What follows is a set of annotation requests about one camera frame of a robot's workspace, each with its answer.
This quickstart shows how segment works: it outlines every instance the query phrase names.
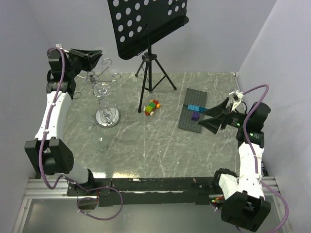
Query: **purple lego brick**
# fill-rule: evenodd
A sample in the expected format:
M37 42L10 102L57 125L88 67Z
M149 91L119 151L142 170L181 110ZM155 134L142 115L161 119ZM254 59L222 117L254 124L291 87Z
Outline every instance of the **purple lego brick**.
M193 112L192 113L192 118L191 118L191 120L199 120L199 113L198 112Z

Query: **tabletop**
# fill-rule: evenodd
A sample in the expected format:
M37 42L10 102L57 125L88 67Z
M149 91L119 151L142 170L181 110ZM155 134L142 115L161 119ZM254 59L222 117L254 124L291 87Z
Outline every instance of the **tabletop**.
M232 73L178 72L168 74L177 90L164 79L156 89L145 91L143 105L150 100L161 104L153 116L138 113L142 74L122 73L118 91L107 97L123 108L119 123L110 129L99 126L86 130L85 116L94 120L99 109L92 85L77 77L76 97L67 113L64 141L74 155L75 163L90 169L97 178L120 177L191 177L213 176L219 168L239 172L240 158L236 132L227 126L215 135L203 128L195 133L178 128L187 88L207 92L206 108L220 104L230 90L237 88ZM154 84L162 77L153 74ZM107 147L94 142L98 134Z

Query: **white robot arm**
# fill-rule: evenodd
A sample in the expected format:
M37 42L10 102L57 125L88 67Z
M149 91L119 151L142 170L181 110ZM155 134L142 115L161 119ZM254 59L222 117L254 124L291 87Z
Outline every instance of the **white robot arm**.
M264 148L260 148L259 145L253 144L256 152L258 171L261 169L261 158ZM239 147L240 154L240 176L238 178L229 175L222 174L219 179L219 186L224 193L225 200L228 199L235 192L242 193L246 191L249 196L259 199L264 198L262 185L260 180L261 175L255 171L254 155L248 144L242 143Z
M264 134L261 131L271 109L260 102L257 108L252 106L253 112L240 113L236 107L242 102L243 93L232 92L234 103L226 98L220 105L210 108L204 112L212 118L199 122L199 124L212 133L216 134L218 129L222 130L231 125L238 129L237 141L240 154L240 176L228 169L219 169L215 173L216 185L224 194L224 199L218 203L222 209L222 220L235 226L240 226L250 231L256 231L270 213L270 203L264 198L261 186L261 159L264 151ZM255 155L246 140L243 125L246 123L246 133Z
M82 168L78 163L74 163L71 150L63 142L63 128L76 87L74 78L82 70L91 71L98 63L101 55L101 50L71 49L66 51L61 48L61 45L58 46L58 49L48 51L51 70L47 76L47 106L35 139L25 143L25 151L37 173L40 173L38 161L40 152L43 155L42 165L45 174L66 175L68 179L81 184L92 182L90 181L93 180L91 172ZM62 73L63 64L65 65L64 73ZM53 111L49 116L51 105L53 105ZM40 151L42 141L44 148L43 151Z

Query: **lego baseplate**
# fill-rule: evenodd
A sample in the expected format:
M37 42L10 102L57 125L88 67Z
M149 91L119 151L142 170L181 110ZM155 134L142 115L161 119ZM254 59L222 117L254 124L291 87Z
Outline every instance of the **lego baseplate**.
M198 121L191 120L193 111L188 110L188 105L193 104L196 106L205 107L206 101L207 101L206 92L187 88L184 105L179 117L178 127L180 129L200 133L202 131L202 126L200 126L198 122L204 119L204 114L199 113Z

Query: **music stand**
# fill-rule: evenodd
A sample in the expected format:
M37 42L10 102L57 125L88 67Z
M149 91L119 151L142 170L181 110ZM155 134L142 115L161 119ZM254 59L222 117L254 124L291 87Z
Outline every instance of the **music stand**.
M151 45L189 22L186 16L188 0L108 0L118 54L128 60L142 55L142 63L135 76L146 63L138 112L141 112L144 90L152 92L165 78L174 90L177 88L157 59ZM155 60L164 76L152 87L152 61Z

